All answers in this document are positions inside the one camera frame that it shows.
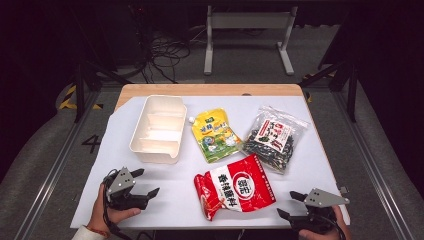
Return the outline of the black metal stand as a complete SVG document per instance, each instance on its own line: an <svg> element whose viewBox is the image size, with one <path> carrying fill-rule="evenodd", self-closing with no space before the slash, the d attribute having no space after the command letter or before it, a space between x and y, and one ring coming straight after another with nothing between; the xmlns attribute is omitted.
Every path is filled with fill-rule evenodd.
<svg viewBox="0 0 424 240"><path fill-rule="evenodd" d="M102 83L100 77L97 73L100 72L106 77L109 77L113 81L120 83L122 85L130 84L129 80L113 73L112 71L107 70L106 68L97 65L89 61L81 61L75 70L75 86L76 86L76 106L77 113L75 117L75 123L78 123L87 109L87 104L85 103L84 88L88 86L91 91L98 92Z"/></svg>
<svg viewBox="0 0 424 240"><path fill-rule="evenodd" d="M307 87L318 80L323 79L327 74L333 73L334 77L329 83L329 89L333 92L340 92L345 84L348 84L347 104L346 111L352 122L356 121L355 118L355 104L356 92L358 83L358 73L356 66L353 62L342 61L330 65L329 67L321 70L309 78L303 79L299 86L301 88Z"/></svg>

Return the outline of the white paper sheet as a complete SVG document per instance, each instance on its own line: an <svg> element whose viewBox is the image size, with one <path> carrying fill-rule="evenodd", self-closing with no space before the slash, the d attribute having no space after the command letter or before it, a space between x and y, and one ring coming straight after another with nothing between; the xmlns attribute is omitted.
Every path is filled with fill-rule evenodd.
<svg viewBox="0 0 424 240"><path fill-rule="evenodd" d="M88 176L78 207L71 222L78 228L90 219L92 205L97 197L99 184L113 169L123 166L130 170L142 168L144 174L136 180L132 192L146 194L158 189L140 215L123 221L127 229L219 229L219 228L288 228L290 224L280 218L282 209L294 216L303 215L303 203L290 197L292 191L307 194L319 188L333 194L339 192L333 171L310 115L301 96L184 96L187 115L214 108L222 108L229 118L230 127L244 138L262 106L271 106L309 123L309 127L295 145L294 154L286 172L281 175L266 171L276 202L253 212L237 212L220 209L213 220L208 221L194 186L194 177L208 170L232 163L244 157L241 153L231 155L219 162L209 164L194 140L191 126L183 130L179 160L174 164L143 163L130 150L130 141L139 115L146 101L144 96L133 97L109 118L95 163Z"/></svg>

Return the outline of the red and white seasoning packet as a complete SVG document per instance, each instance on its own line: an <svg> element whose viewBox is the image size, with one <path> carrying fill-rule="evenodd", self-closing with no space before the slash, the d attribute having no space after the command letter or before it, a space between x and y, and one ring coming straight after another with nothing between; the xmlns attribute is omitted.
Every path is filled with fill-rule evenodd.
<svg viewBox="0 0 424 240"><path fill-rule="evenodd" d="M194 177L194 186L205 218L218 210L252 212L276 202L276 197L256 154Z"/></svg>

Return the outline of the clear bag of dark seaweed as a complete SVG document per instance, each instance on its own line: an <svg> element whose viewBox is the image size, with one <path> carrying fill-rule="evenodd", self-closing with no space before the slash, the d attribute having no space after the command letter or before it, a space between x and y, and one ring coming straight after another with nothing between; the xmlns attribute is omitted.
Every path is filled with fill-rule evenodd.
<svg viewBox="0 0 424 240"><path fill-rule="evenodd" d="M261 106L244 140L242 152L256 154L273 171L284 174L309 123L271 106Z"/></svg>

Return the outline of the white plastic storage box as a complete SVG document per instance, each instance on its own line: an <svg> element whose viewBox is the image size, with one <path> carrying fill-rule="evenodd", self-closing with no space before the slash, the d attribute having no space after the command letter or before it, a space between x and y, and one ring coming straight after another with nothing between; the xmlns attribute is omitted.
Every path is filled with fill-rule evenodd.
<svg viewBox="0 0 424 240"><path fill-rule="evenodd" d="M148 96L130 141L130 150L141 162L175 164L179 159L186 114L181 96Z"/></svg>

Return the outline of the person's right hand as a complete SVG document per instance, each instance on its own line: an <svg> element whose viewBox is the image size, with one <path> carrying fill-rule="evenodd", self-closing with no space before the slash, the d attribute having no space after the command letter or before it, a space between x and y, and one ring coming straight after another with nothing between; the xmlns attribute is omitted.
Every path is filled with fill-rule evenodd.
<svg viewBox="0 0 424 240"><path fill-rule="evenodd" d="M343 214L341 212L340 207L337 205L333 206L333 211L337 218L337 224L345 235L344 240L352 240L351 231L344 221ZM303 229L299 231L298 239L299 240L341 240L339 232L336 229L333 229L324 235L320 235L312 231Z"/></svg>

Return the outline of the yellow and black floor tape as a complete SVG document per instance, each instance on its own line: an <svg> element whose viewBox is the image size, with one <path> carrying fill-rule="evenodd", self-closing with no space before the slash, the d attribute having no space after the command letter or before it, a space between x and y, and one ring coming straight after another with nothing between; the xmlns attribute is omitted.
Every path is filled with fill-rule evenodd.
<svg viewBox="0 0 424 240"><path fill-rule="evenodd" d="M62 102L59 104L59 109L76 109L77 104L72 101L72 97L76 93L76 85L71 84L65 93Z"/></svg>

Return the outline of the white metal stand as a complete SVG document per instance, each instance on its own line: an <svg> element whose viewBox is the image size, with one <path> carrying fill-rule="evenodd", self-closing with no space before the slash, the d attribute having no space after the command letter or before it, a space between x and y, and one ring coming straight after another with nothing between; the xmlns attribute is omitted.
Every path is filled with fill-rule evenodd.
<svg viewBox="0 0 424 240"><path fill-rule="evenodd" d="M276 44L285 72L294 74L287 46L297 16L298 7L294 6L283 12L214 12L207 8L204 74L212 74L213 66L213 30L214 29L282 29L283 39Z"/></svg>

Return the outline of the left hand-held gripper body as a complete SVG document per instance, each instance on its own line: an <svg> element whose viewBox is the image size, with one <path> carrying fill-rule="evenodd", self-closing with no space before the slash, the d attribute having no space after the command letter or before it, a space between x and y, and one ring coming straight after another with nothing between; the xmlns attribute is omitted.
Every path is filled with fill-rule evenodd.
<svg viewBox="0 0 424 240"><path fill-rule="evenodd" d="M144 210L147 207L149 201L147 195L131 194L136 181L130 172L132 171L129 171L127 167L123 167L104 178L106 202L110 208L115 210L131 208Z"/></svg>

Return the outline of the aluminium floor rail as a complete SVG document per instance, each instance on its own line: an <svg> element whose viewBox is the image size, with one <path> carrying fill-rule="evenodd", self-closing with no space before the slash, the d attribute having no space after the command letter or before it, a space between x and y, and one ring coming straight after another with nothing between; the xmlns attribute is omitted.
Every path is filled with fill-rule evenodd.
<svg viewBox="0 0 424 240"><path fill-rule="evenodd" d="M84 102L85 110L80 115L79 120L72 125L72 128L64 142L58 156L56 157L49 173L43 181L35 200L33 201L30 210L26 214L18 232L16 233L13 240L29 240L33 233L35 226L40 219L49 199L59 181L59 178L67 164L68 158L71 154L73 146L75 145L76 139L83 128L86 119L89 116L89 112L92 106L95 104L99 96L99 92L90 92L87 96L87 100Z"/></svg>
<svg viewBox="0 0 424 240"><path fill-rule="evenodd" d="M344 120L347 122L348 128L361 152L364 168L395 230L397 238L399 240L416 240L394 199L391 189L384 180L358 125L351 120L350 115L347 113L347 103L343 95L341 93L333 93L333 98L342 112Z"/></svg>

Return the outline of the person's left hand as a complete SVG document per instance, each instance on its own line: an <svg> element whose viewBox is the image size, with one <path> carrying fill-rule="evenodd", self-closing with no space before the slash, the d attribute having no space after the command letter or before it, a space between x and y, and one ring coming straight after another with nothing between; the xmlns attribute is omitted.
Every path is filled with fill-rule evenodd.
<svg viewBox="0 0 424 240"><path fill-rule="evenodd" d="M87 227L90 229L109 232L109 228L103 219L104 211L107 211L109 220L112 223L119 224L120 222L129 219L131 217L137 216L141 213L141 210L138 208L131 208L127 210L115 210L110 208L104 208L103 203L103 194L104 194L104 185L101 184L98 190L98 196L94 202L92 214L90 220L87 224Z"/></svg>

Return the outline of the yellow spout pouch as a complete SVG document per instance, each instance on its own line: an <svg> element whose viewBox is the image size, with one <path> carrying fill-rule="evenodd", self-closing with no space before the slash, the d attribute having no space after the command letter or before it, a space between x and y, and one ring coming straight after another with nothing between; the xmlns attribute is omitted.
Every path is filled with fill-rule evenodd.
<svg viewBox="0 0 424 240"><path fill-rule="evenodd" d="M227 113L216 108L190 117L192 133L207 163L235 154L242 140L229 126Z"/></svg>

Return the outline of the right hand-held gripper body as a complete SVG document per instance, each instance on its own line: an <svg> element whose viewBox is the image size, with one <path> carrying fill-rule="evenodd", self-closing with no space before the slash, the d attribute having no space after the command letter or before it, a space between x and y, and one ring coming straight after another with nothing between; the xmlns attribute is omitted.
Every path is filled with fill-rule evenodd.
<svg viewBox="0 0 424 240"><path fill-rule="evenodd" d="M350 200L333 193L314 188L305 194L303 201L307 209L305 216L290 216L293 230L310 230L314 233L325 234L337 225L337 218L333 206L349 204Z"/></svg>

